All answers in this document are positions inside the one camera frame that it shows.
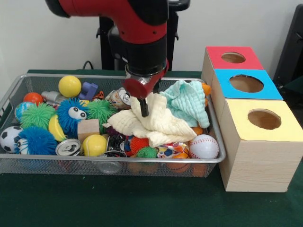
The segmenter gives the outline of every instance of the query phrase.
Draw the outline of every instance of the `yellow ball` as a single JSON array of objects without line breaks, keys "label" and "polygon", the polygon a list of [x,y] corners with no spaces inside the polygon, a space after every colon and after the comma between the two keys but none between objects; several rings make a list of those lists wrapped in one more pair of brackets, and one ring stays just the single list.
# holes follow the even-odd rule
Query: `yellow ball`
[{"label": "yellow ball", "polygon": [[60,93],[67,97],[76,97],[81,92],[81,82],[75,76],[65,76],[59,81]]},{"label": "yellow ball", "polygon": [[83,142],[85,156],[98,156],[106,152],[107,140],[100,135],[88,136]]}]

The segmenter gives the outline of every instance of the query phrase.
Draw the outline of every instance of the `white wall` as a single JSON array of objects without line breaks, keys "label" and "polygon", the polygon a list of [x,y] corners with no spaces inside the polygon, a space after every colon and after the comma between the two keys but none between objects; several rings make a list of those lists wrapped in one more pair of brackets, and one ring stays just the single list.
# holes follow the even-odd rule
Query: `white wall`
[{"label": "white wall", "polygon": [[[173,70],[201,70],[205,46],[252,46],[274,75],[301,0],[192,0],[179,13]],[[28,69],[101,68],[97,18],[60,18],[44,0],[0,0],[0,91]]]}]

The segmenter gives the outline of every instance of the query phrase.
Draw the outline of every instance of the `wire mesh basket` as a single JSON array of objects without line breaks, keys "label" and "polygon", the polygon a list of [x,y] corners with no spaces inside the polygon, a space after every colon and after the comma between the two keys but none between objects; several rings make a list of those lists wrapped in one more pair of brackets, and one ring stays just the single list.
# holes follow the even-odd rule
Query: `wire mesh basket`
[{"label": "wire mesh basket", "polygon": [[[0,102],[0,133],[9,126],[18,125],[14,109],[23,101],[28,92],[58,91],[58,83],[65,75],[26,74],[18,77]],[[122,86],[121,76],[77,76],[80,81],[95,83],[105,95]],[[177,80],[183,78],[163,78],[160,91],[164,91]],[[82,156],[42,156],[7,154],[0,148],[0,173],[18,174],[71,174],[71,175],[151,175],[207,177],[215,165],[225,158],[224,143],[214,113],[210,97],[207,113],[210,118],[209,135],[219,145],[219,155],[215,159],[171,159],[171,158],[129,158],[129,157],[82,157]]]}]

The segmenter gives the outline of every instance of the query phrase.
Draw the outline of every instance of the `circular hole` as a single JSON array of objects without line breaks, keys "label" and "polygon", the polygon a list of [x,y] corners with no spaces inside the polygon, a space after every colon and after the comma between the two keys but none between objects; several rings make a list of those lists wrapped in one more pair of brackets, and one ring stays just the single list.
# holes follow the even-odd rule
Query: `circular hole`
[{"label": "circular hole", "polygon": [[236,52],[224,53],[221,58],[229,63],[239,64],[245,62],[245,57],[242,54]]},{"label": "circular hole", "polygon": [[267,130],[279,128],[281,125],[281,118],[274,112],[265,109],[250,111],[248,114],[248,120],[259,128]]},{"label": "circular hole", "polygon": [[244,92],[255,93],[262,91],[264,88],[261,80],[248,75],[236,75],[229,79],[234,89]]}]

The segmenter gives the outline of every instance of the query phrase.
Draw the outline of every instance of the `red box top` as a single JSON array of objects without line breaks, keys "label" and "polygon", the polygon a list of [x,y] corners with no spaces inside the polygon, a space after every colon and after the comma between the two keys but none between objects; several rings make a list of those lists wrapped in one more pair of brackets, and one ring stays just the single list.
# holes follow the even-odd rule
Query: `red box top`
[{"label": "red box top", "polygon": [[250,47],[208,46],[206,47],[214,69],[263,70],[258,57]]}]

